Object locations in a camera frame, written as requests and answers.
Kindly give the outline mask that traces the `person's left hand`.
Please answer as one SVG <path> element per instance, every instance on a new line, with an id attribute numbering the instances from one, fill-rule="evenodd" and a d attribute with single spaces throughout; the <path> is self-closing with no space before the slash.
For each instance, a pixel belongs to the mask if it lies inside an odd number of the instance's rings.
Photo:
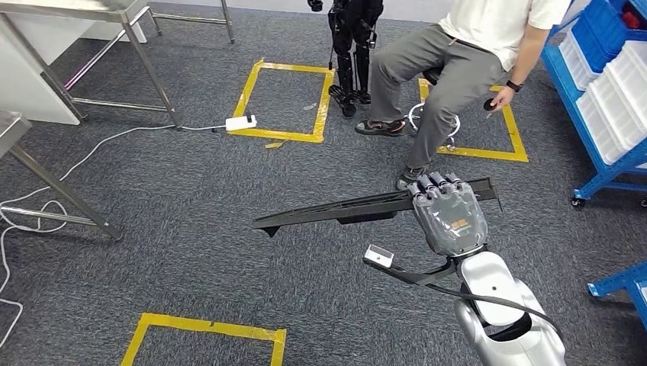
<path id="1" fill-rule="evenodd" d="M 516 92 L 512 88 L 504 86 L 493 98 L 491 102 L 491 112 L 499 111 L 503 107 L 508 105 L 512 101 L 515 94 Z"/>

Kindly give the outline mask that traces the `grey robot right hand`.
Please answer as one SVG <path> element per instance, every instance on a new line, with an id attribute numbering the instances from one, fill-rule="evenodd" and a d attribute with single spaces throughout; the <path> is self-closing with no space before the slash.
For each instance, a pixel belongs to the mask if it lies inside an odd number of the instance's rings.
<path id="1" fill-rule="evenodd" d="M 454 173 L 419 176 L 407 186 L 414 213 L 430 248 L 459 257 L 484 246 L 488 224 L 470 184 Z"/>

